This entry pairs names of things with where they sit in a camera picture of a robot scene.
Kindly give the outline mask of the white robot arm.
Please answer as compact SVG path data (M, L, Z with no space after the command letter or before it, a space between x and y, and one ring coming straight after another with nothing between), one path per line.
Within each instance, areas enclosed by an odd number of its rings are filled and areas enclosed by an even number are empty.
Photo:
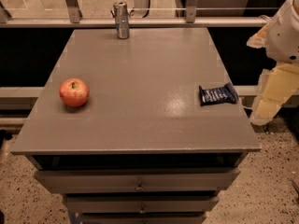
M275 67L263 70L257 85L249 121L258 126L269 123L299 89L299 0L286 0L278 12L247 46L265 48Z

